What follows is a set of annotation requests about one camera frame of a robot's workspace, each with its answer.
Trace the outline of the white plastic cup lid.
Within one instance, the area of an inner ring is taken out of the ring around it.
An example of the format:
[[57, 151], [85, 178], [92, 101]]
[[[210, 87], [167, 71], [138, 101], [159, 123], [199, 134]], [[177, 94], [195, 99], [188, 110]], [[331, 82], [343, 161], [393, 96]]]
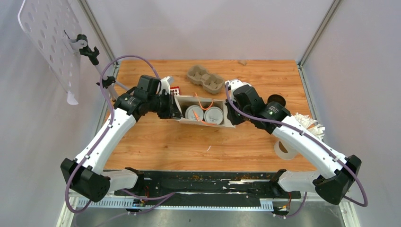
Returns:
[[184, 116], [190, 121], [203, 121], [204, 110], [198, 105], [191, 105], [187, 107]]

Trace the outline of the white paper bakery bag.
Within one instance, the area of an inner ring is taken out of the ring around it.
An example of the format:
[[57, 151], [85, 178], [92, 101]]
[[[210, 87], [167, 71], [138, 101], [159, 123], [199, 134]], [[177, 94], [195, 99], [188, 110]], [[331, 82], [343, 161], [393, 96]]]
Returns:
[[182, 117], [181, 124], [200, 125], [218, 128], [235, 128], [228, 120], [228, 107], [225, 100], [199, 96], [175, 96]]

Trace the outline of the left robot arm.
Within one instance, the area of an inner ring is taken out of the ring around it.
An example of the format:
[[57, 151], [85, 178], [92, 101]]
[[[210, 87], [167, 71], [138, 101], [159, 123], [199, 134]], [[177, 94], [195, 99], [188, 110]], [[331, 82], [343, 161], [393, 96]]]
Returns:
[[179, 119], [170, 86], [174, 79], [142, 75], [138, 84], [121, 94], [115, 101], [108, 119], [87, 147], [72, 160], [61, 163], [61, 172], [73, 190], [92, 202], [99, 202], [109, 192], [127, 189], [133, 195], [144, 192], [145, 183], [139, 171], [125, 168], [105, 171], [105, 164], [123, 136], [147, 113], [160, 119]]

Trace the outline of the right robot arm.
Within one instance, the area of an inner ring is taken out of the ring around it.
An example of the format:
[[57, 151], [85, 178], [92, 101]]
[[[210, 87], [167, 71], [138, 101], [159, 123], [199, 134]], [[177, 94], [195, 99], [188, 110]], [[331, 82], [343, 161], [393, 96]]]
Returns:
[[368, 205], [365, 189], [357, 175], [361, 160], [346, 156], [326, 145], [300, 123], [285, 107], [280, 95], [271, 95], [266, 102], [256, 89], [237, 79], [225, 82], [227, 118], [233, 125], [245, 121], [275, 136], [287, 151], [295, 151], [316, 168], [315, 172], [279, 170], [270, 184], [275, 197], [292, 191], [315, 192], [326, 202], [338, 205], [347, 199], [361, 207]]

